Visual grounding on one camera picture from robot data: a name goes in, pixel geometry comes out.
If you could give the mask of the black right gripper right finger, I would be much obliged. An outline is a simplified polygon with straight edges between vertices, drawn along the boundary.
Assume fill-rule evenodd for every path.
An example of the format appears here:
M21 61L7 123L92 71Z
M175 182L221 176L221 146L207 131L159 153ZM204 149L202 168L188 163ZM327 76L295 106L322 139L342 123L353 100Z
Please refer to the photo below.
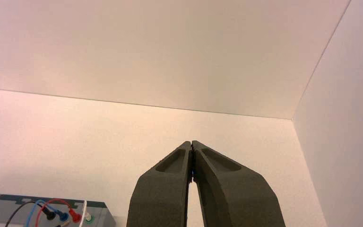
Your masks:
M192 148L204 226L285 226L277 196L261 174L199 141Z

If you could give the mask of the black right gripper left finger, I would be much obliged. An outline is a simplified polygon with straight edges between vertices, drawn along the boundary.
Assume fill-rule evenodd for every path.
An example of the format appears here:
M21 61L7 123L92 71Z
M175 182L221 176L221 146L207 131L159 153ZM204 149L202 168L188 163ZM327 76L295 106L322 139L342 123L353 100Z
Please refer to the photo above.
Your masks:
M185 141L139 177L130 199L127 226L187 225L191 158L191 142Z

